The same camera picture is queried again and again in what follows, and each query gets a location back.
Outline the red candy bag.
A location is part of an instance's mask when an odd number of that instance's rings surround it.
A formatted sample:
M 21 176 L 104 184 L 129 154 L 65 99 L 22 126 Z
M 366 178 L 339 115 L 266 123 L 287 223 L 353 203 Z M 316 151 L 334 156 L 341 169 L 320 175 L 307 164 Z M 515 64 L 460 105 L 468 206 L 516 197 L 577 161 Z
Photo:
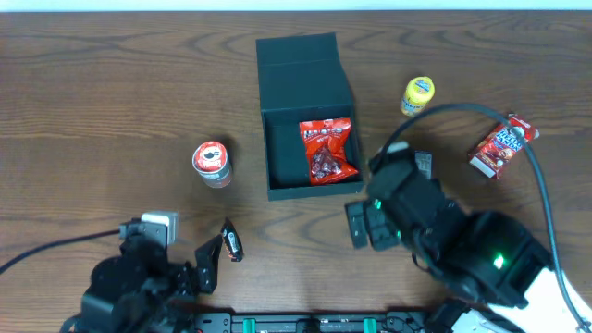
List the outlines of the red candy bag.
M 359 173 L 347 162 L 345 152 L 351 130 L 352 123 L 347 117 L 300 123 L 313 186 L 341 182 Z

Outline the red Pringles can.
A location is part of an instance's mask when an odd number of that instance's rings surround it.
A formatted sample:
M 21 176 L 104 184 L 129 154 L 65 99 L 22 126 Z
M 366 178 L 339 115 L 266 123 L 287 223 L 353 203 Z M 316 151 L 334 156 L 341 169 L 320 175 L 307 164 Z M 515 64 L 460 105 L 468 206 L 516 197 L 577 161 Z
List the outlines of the red Pringles can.
M 211 188 L 224 188 L 232 180 L 228 151 L 220 142 L 202 143 L 193 153 L 191 161 L 203 182 Z

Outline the yellow candy bottle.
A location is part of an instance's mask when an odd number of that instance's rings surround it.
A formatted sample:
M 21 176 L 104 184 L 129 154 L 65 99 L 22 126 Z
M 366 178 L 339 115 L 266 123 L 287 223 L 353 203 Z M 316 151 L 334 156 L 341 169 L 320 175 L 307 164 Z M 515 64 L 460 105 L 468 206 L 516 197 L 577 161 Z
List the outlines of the yellow candy bottle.
M 401 98 L 401 112 L 409 117 L 421 113 L 436 92 L 434 82 L 427 76 L 416 77 L 409 81 Z

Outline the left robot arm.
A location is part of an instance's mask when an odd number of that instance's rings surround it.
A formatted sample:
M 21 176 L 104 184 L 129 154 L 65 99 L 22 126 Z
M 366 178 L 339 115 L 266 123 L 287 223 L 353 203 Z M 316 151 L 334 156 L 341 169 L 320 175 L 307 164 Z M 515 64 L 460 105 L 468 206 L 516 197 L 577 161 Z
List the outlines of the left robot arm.
M 197 314 L 187 308 L 217 286 L 218 234 L 194 251 L 196 264 L 168 260 L 170 227 L 133 218 L 119 226 L 120 255 L 92 271 L 80 312 L 62 332 L 195 332 Z

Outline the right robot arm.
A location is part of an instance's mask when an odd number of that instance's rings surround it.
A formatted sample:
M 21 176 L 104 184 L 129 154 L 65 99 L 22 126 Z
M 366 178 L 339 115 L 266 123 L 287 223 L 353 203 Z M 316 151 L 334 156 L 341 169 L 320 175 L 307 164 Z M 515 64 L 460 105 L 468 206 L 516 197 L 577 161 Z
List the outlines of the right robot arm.
M 346 206 L 355 247 L 401 245 L 463 297 L 516 309 L 529 304 L 527 288 L 549 269 L 577 326 L 586 325 L 553 255 L 518 221 L 495 211 L 467 215 L 419 169 L 408 148 L 378 153 L 370 169 L 367 200 Z

